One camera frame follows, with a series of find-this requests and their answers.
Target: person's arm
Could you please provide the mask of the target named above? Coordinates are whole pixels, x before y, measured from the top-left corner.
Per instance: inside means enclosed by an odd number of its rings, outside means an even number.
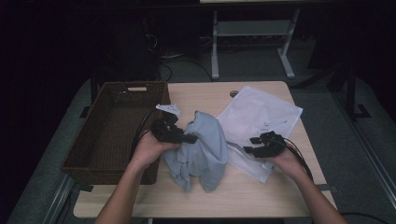
[[[178,144],[160,143],[151,132],[144,134],[119,184],[102,208],[95,223],[130,223],[143,172],[165,150],[173,148],[178,148]]]
[[[303,166],[290,151],[285,149],[280,155],[266,160],[276,164],[296,183],[315,223],[347,223],[309,178]]]

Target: crumpled cloth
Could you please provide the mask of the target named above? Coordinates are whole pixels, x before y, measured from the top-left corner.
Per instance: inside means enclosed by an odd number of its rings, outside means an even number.
[[[200,179],[205,191],[213,191],[224,175],[228,160],[227,142],[219,121],[204,112],[196,111],[184,133],[198,137],[194,144],[181,143],[178,149],[163,153],[175,181],[191,191],[190,175]]]
[[[300,107],[265,91],[249,86],[242,88],[218,115],[228,142],[228,163],[265,183],[274,165],[247,154],[243,147],[258,147],[251,144],[249,139],[259,137],[262,130],[274,131],[288,138],[302,112]]]

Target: wicker basket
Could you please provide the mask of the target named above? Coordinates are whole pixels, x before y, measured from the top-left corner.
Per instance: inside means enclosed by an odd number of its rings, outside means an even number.
[[[118,184],[133,155],[132,142],[142,118],[155,105],[170,103],[166,82],[105,83],[61,170],[80,184]],[[162,115],[160,110],[153,112],[145,129]],[[140,184],[157,181],[159,161],[146,169]]]

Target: gray floor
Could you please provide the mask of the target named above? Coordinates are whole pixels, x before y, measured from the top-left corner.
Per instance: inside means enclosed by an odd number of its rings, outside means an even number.
[[[277,43],[247,48],[235,53],[219,54],[220,79],[218,81],[259,81],[281,80],[289,85],[297,84],[313,76],[317,71],[308,70],[309,57],[315,44],[314,40],[295,40],[288,53],[291,66],[296,74],[294,80],[286,78],[280,60],[277,57]],[[166,63],[172,69],[169,82],[208,82],[210,72],[210,54],[204,52],[197,58],[181,57]],[[170,70],[161,67],[163,79],[167,79]],[[304,109],[302,120],[323,173],[332,187],[338,209],[341,212],[368,214],[396,223],[396,211],[370,164],[368,157],[354,133],[351,122],[346,117],[339,98],[345,94],[334,94],[326,89],[330,77],[314,83],[303,90],[291,90],[297,106]],[[371,114],[370,119],[359,119],[359,125],[370,144],[383,162],[390,176],[396,176],[396,126],[388,114],[375,99],[371,88],[361,80],[357,84],[357,104],[364,105]],[[9,223],[42,223],[50,220],[46,217],[64,175],[59,167],[67,149],[78,133],[83,122],[79,118],[84,106],[91,100],[89,81],[81,87],[70,105],[64,120],[53,136],[28,187],[14,210]],[[92,219],[80,219],[73,216],[74,202],[78,196],[76,186],[71,197],[65,202],[58,223],[93,223]],[[367,217],[348,217],[351,223],[375,223]],[[286,223],[310,223],[309,218],[289,218]]]

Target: left hand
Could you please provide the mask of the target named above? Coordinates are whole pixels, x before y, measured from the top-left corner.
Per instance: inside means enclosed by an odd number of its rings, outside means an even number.
[[[146,131],[143,131],[143,134],[130,161],[130,164],[132,163],[143,169],[148,168],[166,150],[180,146],[180,144],[159,142],[152,132],[146,133]]]

